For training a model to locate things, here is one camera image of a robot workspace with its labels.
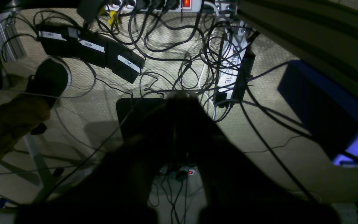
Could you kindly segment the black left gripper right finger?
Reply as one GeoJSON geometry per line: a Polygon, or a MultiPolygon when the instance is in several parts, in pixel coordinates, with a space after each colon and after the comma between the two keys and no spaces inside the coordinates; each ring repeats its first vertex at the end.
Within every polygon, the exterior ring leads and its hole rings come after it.
{"type": "Polygon", "coordinates": [[[209,118],[197,98],[176,95],[179,150],[203,180],[199,224],[339,224],[327,205],[300,199],[265,175],[209,118]]]}

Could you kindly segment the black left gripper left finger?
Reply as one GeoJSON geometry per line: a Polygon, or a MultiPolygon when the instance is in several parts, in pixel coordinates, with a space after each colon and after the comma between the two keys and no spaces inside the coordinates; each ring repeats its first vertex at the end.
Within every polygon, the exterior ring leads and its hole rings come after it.
{"type": "Polygon", "coordinates": [[[178,161],[174,110],[168,98],[138,122],[140,131],[103,158],[94,172],[62,196],[21,207],[16,224],[136,224],[158,222],[147,205],[163,165],[178,161]]]}

